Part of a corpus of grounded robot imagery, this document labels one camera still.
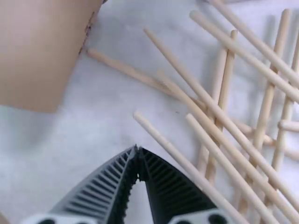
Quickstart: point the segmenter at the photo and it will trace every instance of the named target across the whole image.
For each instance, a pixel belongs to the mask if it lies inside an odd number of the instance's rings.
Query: white surface
[[[273,46],[281,12],[286,7],[298,8],[299,2],[253,0],[230,7],[261,39]],[[163,68],[184,90],[194,95],[142,32],[142,28],[147,26],[211,92],[219,44],[189,19],[192,9],[204,12],[227,33],[233,28],[202,1],[109,0],[98,15],[88,45],[151,75]],[[292,60],[298,30],[296,15],[294,12],[285,51],[284,59],[288,63]],[[264,60],[241,35],[238,40]],[[235,64],[228,113],[255,126],[265,80],[239,58]],[[273,137],[277,133],[283,99],[281,92],[277,92],[268,130]],[[0,210],[12,223],[34,213],[48,211],[90,172],[135,143],[178,167],[133,120],[132,112],[136,109],[196,164],[200,145],[185,121],[188,112],[185,106],[88,58],[84,53],[78,60],[56,114],[0,106]],[[295,134],[289,135],[288,142],[296,147],[299,138]],[[265,152],[270,159],[272,151]],[[297,197],[298,168],[297,163],[286,158],[280,171]],[[216,187],[233,200],[236,192],[232,191],[230,181],[221,169],[217,172]],[[126,223],[152,223],[142,183],[133,187]]]

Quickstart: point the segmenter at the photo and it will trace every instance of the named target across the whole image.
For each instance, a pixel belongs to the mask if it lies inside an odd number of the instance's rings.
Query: wooden dowel
[[[247,138],[249,139],[253,138],[254,133],[256,131],[255,128],[250,127],[249,125],[246,125],[244,123],[241,123],[240,121],[237,121],[235,119],[232,119],[232,121]],[[265,134],[263,137],[263,144],[265,146],[275,146],[276,140]]]
[[[191,176],[195,184],[201,189],[217,207],[224,209],[236,223],[248,224],[246,219],[204,178],[199,171],[139,112],[134,113],[134,119],[164,148],[172,158]]]
[[[290,120],[281,120],[278,128],[288,132],[299,132],[299,122]]]
[[[136,70],[135,68],[133,68],[132,66],[128,65],[128,64],[125,64],[121,61],[118,61],[118,60],[114,60],[114,59],[111,59],[109,58],[108,56],[104,55],[103,53],[101,52],[98,52],[97,50],[95,49],[89,49],[88,50],[88,55],[96,60],[98,60],[99,62],[103,62],[104,64],[110,66],[111,68],[114,68],[124,74],[127,74],[128,76],[152,87],[152,88],[155,88],[161,92],[164,92],[166,93],[167,95],[171,96],[171,97],[174,97],[175,99],[177,99],[177,97],[175,96],[175,94],[173,94],[167,86],[165,86],[163,83],[161,83],[159,80],[156,80],[154,78],[151,78],[147,75],[145,75],[144,73],[141,73],[139,72],[138,70]],[[206,105],[195,99],[195,98],[192,98],[190,97],[194,103],[203,111],[206,110]],[[244,124],[244,123],[241,123],[237,120],[233,120],[233,122],[237,125],[237,127],[243,132],[244,135],[246,135],[246,137],[248,138],[252,138],[253,137],[253,134],[254,134],[254,131],[255,129]],[[268,135],[265,135],[264,136],[264,145],[266,146],[276,146],[276,140],[269,137]],[[299,161],[299,151],[295,151],[293,149],[290,149],[290,148],[286,148],[285,149],[285,156],[291,158],[292,160],[295,160],[295,161]]]
[[[148,30],[145,30],[148,37],[153,41],[165,58],[170,62],[173,68],[181,75],[181,77],[189,84],[197,96],[202,99],[202,101],[207,105],[207,107],[213,112],[215,117],[223,124],[223,126],[233,135],[237,142],[242,146],[246,152],[253,157],[259,167],[264,173],[275,183],[279,188],[280,192],[287,198],[291,205],[299,211],[299,202],[294,197],[294,194],[285,186],[284,182],[279,178],[275,169],[268,164],[266,159],[253,147],[251,142],[246,138],[246,136],[238,129],[238,127],[232,122],[232,120],[223,112],[223,110],[213,101],[210,95],[205,91],[205,89],[197,82],[197,80],[192,77],[187,69],[177,60],[177,58],[171,53],[169,49],[163,46],[163,44]],[[201,111],[197,106],[194,108],[195,104],[192,101],[190,104],[188,101],[185,103],[196,111]]]
[[[299,34],[297,36],[297,42],[296,42],[296,47],[295,47],[295,52],[294,52],[294,57],[293,57],[292,69],[296,73],[299,72]],[[293,101],[290,98],[288,98],[287,96],[285,96],[285,103],[284,103],[284,108],[282,111],[281,119],[282,120],[291,120],[292,111],[293,111]],[[276,143],[276,148],[275,148],[273,160],[272,160],[272,166],[275,170],[279,170],[281,167],[281,164],[284,159],[285,146],[286,146],[286,130],[280,128],[278,130],[277,143]],[[269,180],[269,183],[276,188],[275,184],[271,180]],[[265,204],[267,205],[267,207],[269,209],[272,209],[272,203],[268,198],[265,198]]]
[[[284,79],[282,79],[275,72],[269,69],[265,64],[259,61],[252,54],[247,52],[235,41],[232,41],[229,36],[222,32],[213,23],[208,21],[201,13],[192,11],[190,13],[190,17],[203,29],[208,31],[217,40],[219,40],[225,47],[235,52],[235,54],[239,55],[246,62],[255,67],[262,75],[264,75],[269,80],[269,82],[276,85],[280,90],[285,92],[291,99],[293,99],[296,102],[299,102],[299,91],[297,89],[294,89],[289,83],[287,83]]]
[[[222,167],[226,170],[226,172],[231,177],[235,185],[238,186],[238,188],[243,192],[243,194],[246,194],[247,199],[252,202],[257,212],[263,217],[263,220],[269,223],[278,223],[273,216],[269,215],[269,211],[267,210],[266,206],[262,203],[262,201],[255,194],[253,189],[246,183],[246,181],[234,168],[230,161],[225,157],[225,155],[221,152],[221,150],[213,142],[213,140],[209,137],[205,130],[200,126],[196,119],[191,114],[188,114],[186,116],[186,119],[188,120],[188,123],[192,126],[192,128],[195,130],[200,142],[206,146],[210,154],[213,154],[213,157],[218,161],[219,164],[222,165]]]
[[[297,74],[271,49],[261,41],[221,0],[209,0],[209,2],[236,27],[244,37],[252,43],[279,71],[299,88],[299,78]]]
[[[228,55],[228,50],[221,47],[218,53],[218,58],[216,60],[216,68],[214,72],[214,79],[213,79],[213,91],[211,97],[215,100],[216,103],[219,101],[221,85],[223,80],[225,62]],[[208,117],[215,122],[214,115],[207,110]],[[211,155],[209,155],[209,151],[206,149],[204,145],[201,145],[199,150],[199,157],[198,157],[198,165],[197,169],[202,172],[206,173],[205,177],[210,182],[210,184],[214,185],[214,177],[215,177],[215,165],[214,161],[211,161]]]
[[[237,30],[231,31],[230,37],[232,40],[236,40],[237,37]],[[235,59],[235,54],[228,50],[227,52],[227,58],[225,62],[225,68],[223,71],[223,79],[221,83],[221,90],[220,90],[220,95],[219,95],[219,100],[218,100],[218,106],[225,110],[226,105],[227,105],[227,98],[228,98],[228,89],[229,89],[229,81],[230,77],[233,71],[233,65],[234,65],[234,59]],[[216,126],[219,128],[219,130],[222,131],[223,125],[221,122],[217,122],[217,119],[215,120]],[[216,160],[214,159],[213,156],[209,155],[208,158],[208,163],[207,163],[207,168],[206,168],[206,178],[210,182],[214,182],[216,176]]]
[[[258,186],[265,192],[265,194],[271,198],[271,200],[277,205],[277,207],[294,223],[299,222],[299,214],[295,209],[281,196],[277,191],[267,182],[267,180],[253,167],[253,165],[242,155],[242,153],[225,137],[217,126],[203,113],[196,104],[188,98],[188,96],[164,73],[160,74],[165,85],[183,101],[191,112],[196,116],[198,122],[205,128],[209,134],[211,134],[223,147],[229,152],[229,154],[236,160],[236,162],[250,175],[250,177],[258,184]],[[263,156],[257,157],[259,162],[265,160]]]
[[[88,49],[87,54],[88,54],[88,56],[97,60],[98,62],[103,62],[104,64],[108,65],[111,68],[114,68],[114,69],[116,69],[116,70],[118,70],[118,71],[120,71],[120,72],[154,88],[154,89],[157,89],[171,97],[176,98],[176,96],[167,88],[167,86],[165,86],[159,80],[152,78],[152,77],[138,71],[134,67],[132,67],[128,64],[125,64],[124,62],[109,58],[107,55],[103,54],[102,52],[97,51],[96,49]],[[193,97],[190,97],[190,98],[196,103],[196,105],[200,109],[206,110],[206,105],[204,103],[202,103],[201,101],[199,101]]]
[[[287,31],[289,28],[289,22],[290,22],[290,16],[291,12],[290,10],[286,9],[281,14],[281,19],[279,23],[278,28],[278,34],[276,37],[276,42],[274,46],[274,52],[277,54],[278,57],[281,57],[285,48],[286,38],[287,38]],[[278,70],[271,64],[270,69],[274,71],[276,74],[278,73]],[[267,82],[265,94],[262,101],[262,106],[260,110],[260,114],[257,120],[256,125],[256,131],[254,133],[252,144],[253,146],[258,150],[262,151],[263,148],[263,140],[264,136],[266,134],[266,128],[268,123],[268,118],[270,115],[272,102],[274,98],[274,90],[275,86],[271,82]],[[257,163],[252,159],[249,158],[249,162],[254,166],[257,167]],[[253,182],[252,180],[247,176],[245,176],[246,182],[249,184],[249,186],[252,187]],[[239,203],[239,212],[243,215],[247,214],[248,210],[248,203],[245,199],[241,197],[240,203]]]
[[[255,132],[255,129],[244,124],[241,123],[237,120],[232,120],[234,122],[234,124],[240,129],[240,131],[247,137],[247,138],[252,138]],[[276,146],[277,141],[273,138],[271,138],[268,135],[264,135],[264,139],[263,139],[263,144],[265,146]],[[299,151],[294,150],[292,148],[285,148],[285,156],[289,157],[290,159],[294,160],[294,161],[299,161]]]

